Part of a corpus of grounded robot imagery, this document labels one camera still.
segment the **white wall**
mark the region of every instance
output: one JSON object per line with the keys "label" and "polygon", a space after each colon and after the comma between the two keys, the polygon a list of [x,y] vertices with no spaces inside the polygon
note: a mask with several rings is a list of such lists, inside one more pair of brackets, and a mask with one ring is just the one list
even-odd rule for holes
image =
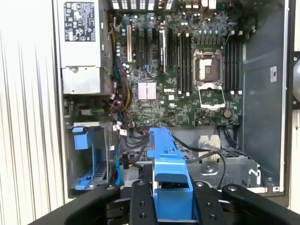
{"label": "white wall", "polygon": [[64,203],[51,0],[0,0],[0,225]]}

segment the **power supply label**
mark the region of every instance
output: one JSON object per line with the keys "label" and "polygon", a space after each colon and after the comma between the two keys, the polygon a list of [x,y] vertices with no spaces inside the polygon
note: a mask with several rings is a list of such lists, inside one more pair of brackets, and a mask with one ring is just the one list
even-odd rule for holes
{"label": "power supply label", "polygon": [[93,2],[67,1],[64,14],[65,41],[96,41]]}

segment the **pcie slot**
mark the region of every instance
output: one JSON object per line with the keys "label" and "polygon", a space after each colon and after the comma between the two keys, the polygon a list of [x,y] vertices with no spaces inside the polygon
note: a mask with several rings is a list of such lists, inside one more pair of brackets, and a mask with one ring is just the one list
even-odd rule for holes
{"label": "pcie slot", "polygon": [[192,90],[192,38],[187,37],[187,91]]}
{"label": "pcie slot", "polygon": [[135,29],[135,55],[136,55],[136,68],[140,67],[140,30]]}
{"label": "pcie slot", "polygon": [[168,31],[168,60],[169,60],[169,65],[173,65],[173,29],[170,28]]}
{"label": "pcie slot", "polygon": [[145,65],[148,65],[148,29],[144,28],[144,59]]}
{"label": "pcie slot", "polygon": [[177,91],[182,94],[182,35],[179,33],[177,36]]}
{"label": "pcie slot", "polygon": [[127,25],[127,62],[132,62],[132,37],[131,26]]}
{"label": "pcie slot", "polygon": [[186,72],[187,72],[187,42],[186,42],[185,33],[181,33],[181,83],[182,83],[182,91],[186,91]]}

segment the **cable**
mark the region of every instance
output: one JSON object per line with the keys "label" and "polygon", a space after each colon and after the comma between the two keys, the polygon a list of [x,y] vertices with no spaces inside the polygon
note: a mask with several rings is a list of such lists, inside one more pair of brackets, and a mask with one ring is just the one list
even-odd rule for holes
{"label": "cable", "polygon": [[185,144],[183,141],[181,141],[180,139],[178,139],[177,137],[173,136],[173,138],[178,141],[183,147],[191,150],[191,151],[196,151],[196,152],[206,152],[206,151],[210,151],[211,153],[214,153],[214,154],[218,154],[222,161],[223,161],[223,164],[224,164],[224,170],[223,170],[223,174],[222,174],[222,177],[221,177],[221,180],[220,180],[220,183],[219,185],[217,186],[217,189],[221,189],[222,188],[222,182],[223,182],[223,179],[225,177],[225,171],[226,171],[226,163],[225,163],[225,159],[224,159],[224,156],[217,150],[209,150],[209,149],[199,149],[199,148],[195,148],[195,147],[192,147],[192,146],[189,146],[187,144]]}
{"label": "cable", "polygon": [[231,137],[231,135],[229,134],[228,128],[224,128],[223,132],[224,132],[224,136],[225,136],[228,144],[232,148],[234,148],[236,150],[239,150],[240,149],[240,145]]}
{"label": "cable", "polygon": [[133,129],[129,129],[129,134],[131,137],[133,137],[134,139],[146,139],[147,137],[149,137],[149,135],[141,135],[141,136],[135,136],[133,134]]}
{"label": "cable", "polygon": [[144,145],[141,147],[137,156],[133,160],[131,160],[132,164],[135,164],[139,160],[139,158],[142,156],[142,153],[144,152],[145,148],[147,147],[148,143],[149,143],[149,139],[147,139],[147,142],[145,142]]}
{"label": "cable", "polygon": [[[118,145],[118,150],[116,152],[116,157],[118,157],[118,154],[121,152],[121,143],[119,142],[119,145]],[[119,163],[119,160],[117,160],[116,162],[116,171],[117,171],[117,174],[118,174],[118,178],[116,180],[116,185],[120,185],[121,184],[121,181],[122,181],[122,173],[121,173],[121,169],[120,169],[120,163]]]}

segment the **sticker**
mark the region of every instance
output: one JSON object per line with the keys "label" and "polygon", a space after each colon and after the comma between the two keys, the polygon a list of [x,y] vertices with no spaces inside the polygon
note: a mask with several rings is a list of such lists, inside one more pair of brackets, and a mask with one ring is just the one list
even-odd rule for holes
{"label": "sticker", "polygon": [[277,81],[277,66],[270,68],[270,79],[271,79],[271,83]]}
{"label": "sticker", "polygon": [[127,136],[127,130],[120,130],[120,135]]}
{"label": "sticker", "polygon": [[66,2],[65,41],[96,41],[93,2]]}

